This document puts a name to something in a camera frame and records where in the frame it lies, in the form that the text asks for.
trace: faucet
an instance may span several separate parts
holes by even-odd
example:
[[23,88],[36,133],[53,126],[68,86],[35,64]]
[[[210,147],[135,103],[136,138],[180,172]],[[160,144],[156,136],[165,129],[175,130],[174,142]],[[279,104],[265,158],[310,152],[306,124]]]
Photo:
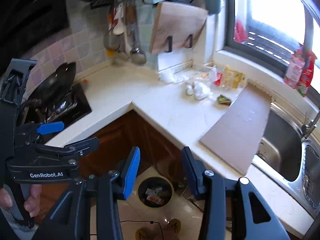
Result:
[[305,139],[309,137],[309,135],[313,132],[314,128],[317,127],[316,123],[318,122],[319,118],[320,118],[320,110],[314,120],[311,119],[309,124],[302,125],[301,127],[302,137],[304,137]]

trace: frying pan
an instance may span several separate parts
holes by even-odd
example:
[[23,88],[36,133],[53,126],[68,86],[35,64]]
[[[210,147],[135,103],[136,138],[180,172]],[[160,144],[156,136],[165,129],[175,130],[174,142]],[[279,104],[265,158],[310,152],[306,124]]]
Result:
[[28,101],[40,99],[43,103],[60,100],[70,89],[76,76],[76,63],[63,63],[30,95]]

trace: human hand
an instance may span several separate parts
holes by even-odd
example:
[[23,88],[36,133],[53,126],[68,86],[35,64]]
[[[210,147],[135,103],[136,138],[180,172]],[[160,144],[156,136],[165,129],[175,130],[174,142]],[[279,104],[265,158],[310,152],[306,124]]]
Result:
[[[40,211],[40,193],[42,185],[33,184],[30,187],[30,197],[25,201],[24,208],[30,213],[30,217],[35,217]],[[0,189],[0,207],[8,210],[12,207],[13,202],[9,193],[4,189]]]

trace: wooden cabinet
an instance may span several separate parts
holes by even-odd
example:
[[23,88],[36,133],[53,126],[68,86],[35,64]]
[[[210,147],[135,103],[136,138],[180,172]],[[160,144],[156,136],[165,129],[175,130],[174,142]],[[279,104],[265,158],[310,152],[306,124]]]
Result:
[[140,133],[144,138],[145,148],[151,157],[151,163],[158,172],[167,177],[174,185],[185,184],[181,163],[181,150],[159,133],[142,117],[138,116]]
[[148,163],[148,152],[142,145],[136,117],[137,114],[130,111],[93,135],[99,138],[100,146],[80,159],[80,174],[84,178],[90,174],[101,176],[116,169],[120,160],[127,159],[132,146],[140,148],[142,166]]
[[[116,169],[120,160],[127,159],[131,147],[138,146],[141,156],[138,174],[154,165],[174,185],[184,181],[181,151],[134,111],[121,116],[92,136],[99,138],[100,146],[97,151],[79,160],[80,175],[83,178],[88,178],[91,174],[101,176]],[[68,184],[43,185],[40,214],[36,217],[38,223],[67,186]]]

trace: wooden cutting board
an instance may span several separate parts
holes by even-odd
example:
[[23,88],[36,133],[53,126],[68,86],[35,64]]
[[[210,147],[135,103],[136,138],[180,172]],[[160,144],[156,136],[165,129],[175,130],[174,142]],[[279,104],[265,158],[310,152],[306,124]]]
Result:
[[269,95],[247,84],[200,142],[245,175],[263,136],[270,103]]
[[151,54],[168,50],[168,36],[172,36],[172,49],[189,47],[190,34],[196,44],[208,11],[192,5],[161,2],[157,5],[149,51]]

